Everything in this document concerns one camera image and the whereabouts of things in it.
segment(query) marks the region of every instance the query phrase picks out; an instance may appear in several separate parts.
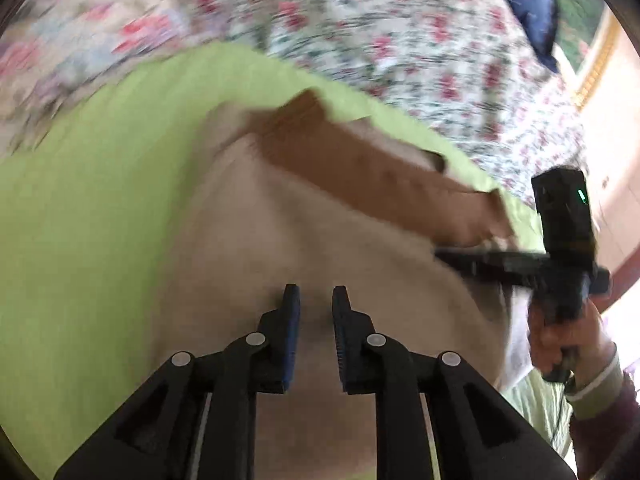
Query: floral bedsheet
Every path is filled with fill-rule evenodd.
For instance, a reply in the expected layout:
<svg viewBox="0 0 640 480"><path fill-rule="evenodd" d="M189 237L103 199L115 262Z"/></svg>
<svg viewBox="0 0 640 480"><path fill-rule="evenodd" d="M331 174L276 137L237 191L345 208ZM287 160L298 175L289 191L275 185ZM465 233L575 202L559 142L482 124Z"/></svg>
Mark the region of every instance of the floral bedsheet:
<svg viewBox="0 0 640 480"><path fill-rule="evenodd" d="M564 83L505 0L27 0L0 38L0 145L34 145L61 106L211 40L402 108L530 205L534 174L583 162Z"/></svg>

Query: person's arm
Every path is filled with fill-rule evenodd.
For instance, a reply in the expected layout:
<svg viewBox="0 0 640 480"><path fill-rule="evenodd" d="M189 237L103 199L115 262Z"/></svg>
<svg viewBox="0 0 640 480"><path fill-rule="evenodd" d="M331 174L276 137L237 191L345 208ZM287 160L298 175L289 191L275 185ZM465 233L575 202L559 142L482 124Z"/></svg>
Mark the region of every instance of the person's arm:
<svg viewBox="0 0 640 480"><path fill-rule="evenodd" d="M543 374L562 360L561 348L577 346L579 358L565 393L574 408L570 432L578 478L588 480L600 469L640 413L631 379L622 373L616 345L590 301L574 322L545 326L542 311L529 309L531 361Z"/></svg>

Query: sleeve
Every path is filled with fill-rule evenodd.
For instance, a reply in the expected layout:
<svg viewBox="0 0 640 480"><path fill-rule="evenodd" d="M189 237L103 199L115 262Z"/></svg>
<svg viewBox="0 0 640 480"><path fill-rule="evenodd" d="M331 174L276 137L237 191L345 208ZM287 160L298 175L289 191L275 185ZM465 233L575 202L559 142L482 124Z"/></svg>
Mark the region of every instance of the sleeve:
<svg viewBox="0 0 640 480"><path fill-rule="evenodd" d="M623 374L618 354L602 373L576 392L568 384L566 398L574 408L570 433L578 478L590 479L631 429L640 406L634 384Z"/></svg>

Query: maroon sleeve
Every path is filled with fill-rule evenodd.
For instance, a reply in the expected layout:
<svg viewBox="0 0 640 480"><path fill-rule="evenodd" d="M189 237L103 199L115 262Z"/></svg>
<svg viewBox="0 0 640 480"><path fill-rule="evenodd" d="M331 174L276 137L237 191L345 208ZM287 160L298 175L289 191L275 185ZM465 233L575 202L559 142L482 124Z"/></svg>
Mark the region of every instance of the maroon sleeve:
<svg viewBox="0 0 640 480"><path fill-rule="evenodd" d="M618 398L604 412L583 420L571 417L570 432L580 480L589 480L600 469L638 413L634 384L625 374Z"/></svg>

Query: beige fabric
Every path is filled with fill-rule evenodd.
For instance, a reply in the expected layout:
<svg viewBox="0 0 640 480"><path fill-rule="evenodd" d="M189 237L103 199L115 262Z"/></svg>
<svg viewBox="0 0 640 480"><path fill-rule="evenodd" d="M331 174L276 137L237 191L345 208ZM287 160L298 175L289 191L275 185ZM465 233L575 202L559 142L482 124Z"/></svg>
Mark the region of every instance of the beige fabric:
<svg viewBox="0 0 640 480"><path fill-rule="evenodd" d="M427 237L269 163L264 136L273 129L264 125L271 128L273 117L226 104L204 125L198 185L154 319L154 363L175 351L222 350L278 306L286 283L297 283L294 381L285 396L258 396L256 478L345 479L374 467L376 431L373 396L341 390L330 310L335 285L347 286L354 309L367 312L379 332L422 354L457 351L494 384L504 380L510 318L498 287L465 286L434 260ZM357 124L354 137L365 138L365 127ZM379 150L383 143L374 144ZM418 158L413 167L429 173L429 157ZM326 166L335 170L331 160Z"/></svg>

